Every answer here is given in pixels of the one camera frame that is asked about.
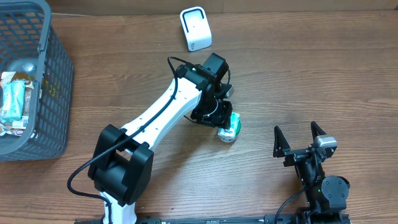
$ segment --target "teal object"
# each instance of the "teal object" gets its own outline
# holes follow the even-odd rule
[[[23,81],[14,81],[7,83],[4,87],[2,98],[2,121],[19,121],[22,118],[22,109],[24,108],[25,83]]]

